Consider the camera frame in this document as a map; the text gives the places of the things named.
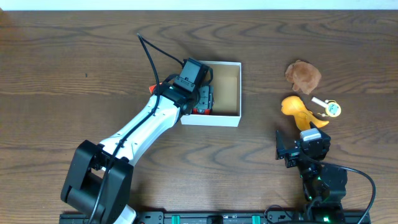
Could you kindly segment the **white cardboard box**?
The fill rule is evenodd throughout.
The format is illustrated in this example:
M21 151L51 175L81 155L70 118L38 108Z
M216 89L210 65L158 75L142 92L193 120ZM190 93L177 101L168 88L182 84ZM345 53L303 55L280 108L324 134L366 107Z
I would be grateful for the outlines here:
M237 127L241 120L242 63L202 61L213 69L214 105L210 114L183 115L183 125Z

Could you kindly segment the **multicoloured puzzle cube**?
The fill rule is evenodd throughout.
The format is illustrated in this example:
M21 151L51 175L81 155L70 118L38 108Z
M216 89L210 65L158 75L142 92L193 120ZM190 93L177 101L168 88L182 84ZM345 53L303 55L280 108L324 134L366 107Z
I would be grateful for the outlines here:
M162 94L162 82L160 82L158 85L150 86L149 91L152 95L161 95Z

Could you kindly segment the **brown plush toy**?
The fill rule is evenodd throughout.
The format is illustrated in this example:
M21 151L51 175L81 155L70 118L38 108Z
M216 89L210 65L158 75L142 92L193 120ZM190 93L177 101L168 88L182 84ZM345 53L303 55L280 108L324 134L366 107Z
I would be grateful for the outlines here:
M293 91L300 90L302 93L309 95L318 86L322 75L311 63L297 60L287 67L285 78L293 84Z

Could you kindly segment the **red toy car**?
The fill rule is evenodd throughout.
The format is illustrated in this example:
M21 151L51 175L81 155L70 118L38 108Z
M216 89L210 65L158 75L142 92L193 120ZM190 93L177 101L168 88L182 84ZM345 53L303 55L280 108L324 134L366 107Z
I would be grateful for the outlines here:
M201 114L201 115L210 115L211 109L198 109L194 108L192 109L193 114Z

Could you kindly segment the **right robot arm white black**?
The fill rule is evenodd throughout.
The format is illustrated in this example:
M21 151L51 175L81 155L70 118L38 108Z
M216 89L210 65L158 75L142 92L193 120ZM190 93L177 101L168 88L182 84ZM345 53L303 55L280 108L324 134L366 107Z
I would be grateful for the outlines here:
M300 133L294 147L285 148L282 135L276 132L277 160L287 168L297 167L308 204L302 218L305 221L343 223L345 215L341 200L346 195L347 171L332 165L321 165L330 149L331 137L318 128Z

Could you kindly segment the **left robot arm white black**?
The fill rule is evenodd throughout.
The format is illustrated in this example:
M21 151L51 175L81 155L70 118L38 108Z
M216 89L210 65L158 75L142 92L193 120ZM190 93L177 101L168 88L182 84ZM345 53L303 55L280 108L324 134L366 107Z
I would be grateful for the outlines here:
M133 223L128 206L134 166L152 143L191 114L212 79L213 69L188 58L180 74L157 81L148 103L127 125L94 144L76 149L60 198L88 216L88 223Z

